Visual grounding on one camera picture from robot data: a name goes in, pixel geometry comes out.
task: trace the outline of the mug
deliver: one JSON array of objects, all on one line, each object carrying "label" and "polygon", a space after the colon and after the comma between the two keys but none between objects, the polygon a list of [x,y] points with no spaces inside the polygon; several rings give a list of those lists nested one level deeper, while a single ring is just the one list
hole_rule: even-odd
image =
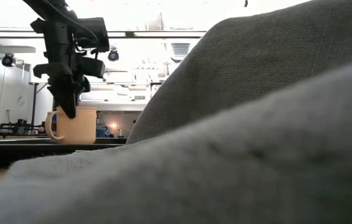
[{"label": "mug", "polygon": [[[57,116],[57,136],[52,131],[54,115]],[[59,106],[57,111],[47,113],[45,130],[59,144],[93,144],[96,141],[96,108],[77,106],[75,118],[70,119]]]}]

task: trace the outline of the black robotic arm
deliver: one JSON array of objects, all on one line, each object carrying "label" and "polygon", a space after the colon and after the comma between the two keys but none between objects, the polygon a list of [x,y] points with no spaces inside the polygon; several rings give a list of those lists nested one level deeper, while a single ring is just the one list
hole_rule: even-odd
[{"label": "black robotic arm", "polygon": [[[102,78],[104,63],[97,59],[99,52],[109,51],[109,42],[103,18],[79,19],[65,0],[23,0],[42,19],[31,24],[43,34],[48,63],[34,67],[34,75],[49,76],[48,89],[55,102],[69,118],[76,116],[79,95],[90,91],[84,75]],[[83,49],[94,49],[95,58],[84,57]]]}]

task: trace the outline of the fabric texture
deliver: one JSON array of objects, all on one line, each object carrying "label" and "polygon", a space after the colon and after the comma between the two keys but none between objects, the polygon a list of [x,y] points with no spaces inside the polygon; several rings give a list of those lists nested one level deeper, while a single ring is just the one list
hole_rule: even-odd
[{"label": "fabric texture", "polygon": [[149,103],[136,143],[16,162],[0,223],[352,223],[352,65],[320,75],[348,62],[352,1],[221,22]]},{"label": "fabric texture", "polygon": [[126,147],[8,176],[0,223],[352,223],[352,66]]},{"label": "fabric texture", "polygon": [[127,143],[159,136],[352,62],[352,0],[309,1],[215,25],[160,87]]}]

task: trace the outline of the ceiling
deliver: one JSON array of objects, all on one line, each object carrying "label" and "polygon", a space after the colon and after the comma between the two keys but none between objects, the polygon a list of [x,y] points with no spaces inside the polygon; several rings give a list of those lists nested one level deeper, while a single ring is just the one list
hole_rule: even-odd
[{"label": "ceiling", "polygon": [[[78,17],[103,17],[108,30],[170,30],[171,27],[208,30],[217,22],[250,16],[308,0],[66,0]],[[22,0],[0,0],[0,30],[31,30],[36,13]],[[111,45],[141,54],[163,40],[110,40]],[[43,58],[43,39],[0,39],[2,46],[35,47],[37,54],[17,55],[29,63]]]}]

